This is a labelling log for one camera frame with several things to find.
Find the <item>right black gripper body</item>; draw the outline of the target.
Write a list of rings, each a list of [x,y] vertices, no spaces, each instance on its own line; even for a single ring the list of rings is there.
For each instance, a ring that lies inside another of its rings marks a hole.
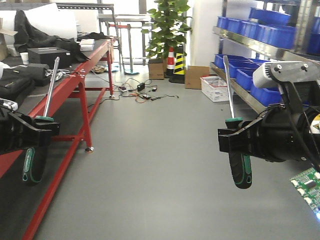
[[[291,113],[277,105],[249,124],[249,154],[269,162],[320,161],[320,107]]]

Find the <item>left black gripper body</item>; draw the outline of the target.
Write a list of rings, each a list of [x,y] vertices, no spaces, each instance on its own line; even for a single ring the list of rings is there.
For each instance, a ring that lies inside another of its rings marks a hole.
[[[0,107],[0,154],[34,147],[31,139],[33,119],[20,112]]]

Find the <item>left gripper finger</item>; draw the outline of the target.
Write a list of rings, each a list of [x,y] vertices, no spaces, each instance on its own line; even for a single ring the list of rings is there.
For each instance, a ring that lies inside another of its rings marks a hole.
[[[225,153],[242,153],[262,157],[261,125],[262,117],[252,121],[241,117],[225,120],[226,128],[218,129],[219,150]]]
[[[60,123],[52,117],[36,117],[32,126],[39,130],[38,147],[46,147],[51,143],[52,136],[60,133]]]

